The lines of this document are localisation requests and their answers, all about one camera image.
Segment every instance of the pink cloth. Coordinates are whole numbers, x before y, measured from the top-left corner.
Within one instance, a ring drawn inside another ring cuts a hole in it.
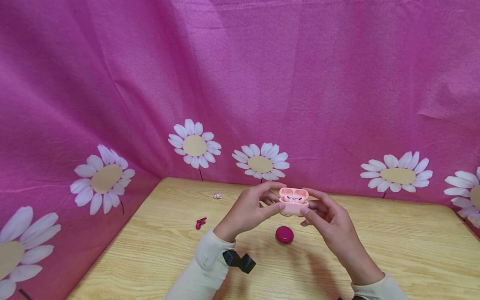
[[[161,178],[200,179],[167,142],[186,118],[222,145],[205,180],[259,183],[231,154],[274,143],[289,186],[382,197],[360,165],[420,151],[430,185],[386,198],[453,207],[444,179],[480,166],[476,0],[4,0],[0,20],[0,229],[21,206],[61,224],[16,284],[33,299],[65,298]],[[98,144],[136,171],[124,215],[70,193]]]

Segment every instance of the daisy decoration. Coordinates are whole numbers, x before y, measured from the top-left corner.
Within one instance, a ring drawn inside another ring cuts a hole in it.
[[[215,163],[215,156],[220,155],[222,146],[213,140],[213,133],[204,132],[200,122],[185,120],[185,126],[177,124],[173,129],[178,134],[169,134],[168,142],[175,147],[175,152],[183,156],[183,161],[195,169],[199,166],[208,168],[208,163]]]
[[[455,172],[455,176],[448,176],[446,183],[453,188],[446,189],[445,194],[456,196],[451,201],[453,205],[460,207],[457,212],[462,218],[467,218],[473,226],[480,228],[480,167],[477,174],[465,171]]]
[[[0,299],[13,295],[17,282],[35,277],[40,262],[53,252],[43,245],[60,231],[58,215],[49,213],[32,223],[33,208],[20,207],[0,231]]]
[[[119,196],[125,193],[130,178],[135,175],[133,169],[127,169],[128,163],[112,149],[98,146],[102,158],[91,155],[86,165],[79,165],[75,173],[82,177],[70,186],[70,191],[77,194],[75,202],[78,206],[90,203],[90,214],[94,215],[103,203],[103,213],[120,204]]]
[[[360,174],[362,178],[371,179],[368,187],[377,188],[378,192],[385,192],[388,188],[392,192],[404,189],[407,192],[416,192],[416,188],[424,188],[430,184],[428,179],[433,176],[433,171],[425,170],[428,166],[428,158],[419,162],[420,152],[407,152],[400,159],[388,154],[384,156],[384,162],[371,159],[368,164],[361,167],[367,172]]]
[[[257,179],[278,180],[279,177],[285,177],[280,170],[290,167],[286,162],[288,154],[286,152],[278,153],[280,147],[277,144],[263,143],[260,149],[255,144],[242,146],[242,151],[235,150],[233,158],[238,161],[237,166],[245,170],[245,174]]]

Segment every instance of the pink earbud case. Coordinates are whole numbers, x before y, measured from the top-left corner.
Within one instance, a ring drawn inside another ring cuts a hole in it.
[[[282,213],[285,215],[301,216],[300,210],[308,208],[308,192],[302,189],[281,188],[280,201],[285,203]]]

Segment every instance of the hand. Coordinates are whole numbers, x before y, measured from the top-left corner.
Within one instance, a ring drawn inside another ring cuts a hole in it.
[[[252,230],[278,214],[285,208],[285,204],[280,203],[278,196],[270,189],[284,187],[285,184],[269,181],[243,190],[227,215],[215,227],[215,235],[224,241],[233,242],[240,233]]]
[[[347,270],[353,284],[368,285],[380,281],[385,275],[363,247],[346,209],[327,193],[306,190],[318,200],[309,201],[309,208],[301,210],[305,217],[301,225],[313,225],[318,230],[327,247]]]

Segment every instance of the beige sleeve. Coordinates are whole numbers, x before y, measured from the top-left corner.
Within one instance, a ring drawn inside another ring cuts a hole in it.
[[[364,298],[365,300],[408,300],[396,281],[389,275],[375,283],[367,286],[356,286],[352,283],[355,296]]]
[[[213,229],[198,243],[194,258],[165,296],[165,300],[211,300],[228,273],[223,252],[235,243],[219,239]]]

